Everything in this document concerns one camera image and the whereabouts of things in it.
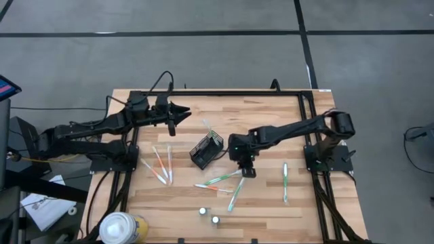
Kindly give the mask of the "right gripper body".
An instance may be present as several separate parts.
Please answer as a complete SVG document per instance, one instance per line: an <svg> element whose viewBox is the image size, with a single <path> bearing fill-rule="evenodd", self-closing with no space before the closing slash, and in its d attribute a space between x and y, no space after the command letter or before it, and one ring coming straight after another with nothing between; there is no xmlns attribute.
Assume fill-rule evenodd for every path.
<svg viewBox="0 0 434 244"><path fill-rule="evenodd" d="M236 161L240 169L252 169L255 156L258 155L258 150L254 147L259 142L255 132L246 135L231 134L229 136L229 159Z"/></svg>

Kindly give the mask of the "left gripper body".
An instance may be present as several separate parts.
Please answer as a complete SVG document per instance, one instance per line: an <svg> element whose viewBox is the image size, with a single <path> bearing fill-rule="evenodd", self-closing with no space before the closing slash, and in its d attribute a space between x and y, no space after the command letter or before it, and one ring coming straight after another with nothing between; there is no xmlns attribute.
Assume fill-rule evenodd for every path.
<svg viewBox="0 0 434 244"><path fill-rule="evenodd" d="M152 120L153 125L165 123L167 125L169 135L176 135L176 126L174 125L173 102L156 102L152 107Z"/></svg>

